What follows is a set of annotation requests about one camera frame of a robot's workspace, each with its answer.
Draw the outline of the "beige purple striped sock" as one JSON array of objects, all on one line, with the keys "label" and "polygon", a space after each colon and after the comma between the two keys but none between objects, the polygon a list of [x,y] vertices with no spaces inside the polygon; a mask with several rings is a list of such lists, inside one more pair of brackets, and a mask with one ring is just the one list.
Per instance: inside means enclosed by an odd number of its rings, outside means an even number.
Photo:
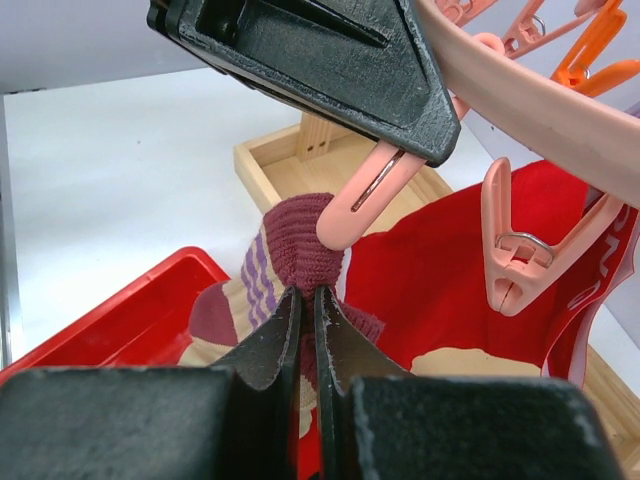
[{"label": "beige purple striped sock", "polygon": [[180,366],[202,367],[226,355],[268,321],[291,286],[299,289],[308,311],[314,310],[316,288],[328,286],[347,320],[369,341],[378,340],[384,323],[345,303],[351,251],[330,250],[316,234],[318,218],[332,199],[330,193],[298,195],[264,215],[239,275],[196,298]]}]

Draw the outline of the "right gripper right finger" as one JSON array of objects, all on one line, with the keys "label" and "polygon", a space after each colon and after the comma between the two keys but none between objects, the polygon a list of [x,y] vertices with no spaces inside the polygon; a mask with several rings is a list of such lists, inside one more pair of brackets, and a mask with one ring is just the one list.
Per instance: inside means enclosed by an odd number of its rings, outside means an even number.
[{"label": "right gripper right finger", "polygon": [[567,382],[428,377],[400,367],[314,297],[325,479],[620,479],[592,404]]}]

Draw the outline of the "pink round clip hanger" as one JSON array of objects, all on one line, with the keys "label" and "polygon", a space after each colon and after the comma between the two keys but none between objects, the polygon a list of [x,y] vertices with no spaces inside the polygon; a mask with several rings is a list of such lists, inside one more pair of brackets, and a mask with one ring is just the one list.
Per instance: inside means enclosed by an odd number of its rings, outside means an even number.
[{"label": "pink round clip hanger", "polygon": [[479,43],[421,1],[446,86],[511,138],[625,203],[639,204],[639,121]]}]

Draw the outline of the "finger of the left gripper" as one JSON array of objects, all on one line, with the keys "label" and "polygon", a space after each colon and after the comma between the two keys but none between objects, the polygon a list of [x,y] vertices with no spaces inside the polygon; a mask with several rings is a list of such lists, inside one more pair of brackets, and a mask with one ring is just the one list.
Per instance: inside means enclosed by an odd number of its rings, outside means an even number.
[{"label": "finger of the left gripper", "polygon": [[412,1],[152,1],[148,26],[214,70],[438,167],[461,130]]}]

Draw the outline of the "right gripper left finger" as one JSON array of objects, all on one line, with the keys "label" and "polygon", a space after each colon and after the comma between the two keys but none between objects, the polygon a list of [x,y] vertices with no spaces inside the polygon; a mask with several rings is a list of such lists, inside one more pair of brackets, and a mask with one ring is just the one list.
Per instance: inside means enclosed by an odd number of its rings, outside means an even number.
[{"label": "right gripper left finger", "polygon": [[207,367],[48,368],[1,388],[5,479],[293,479],[300,293]]}]

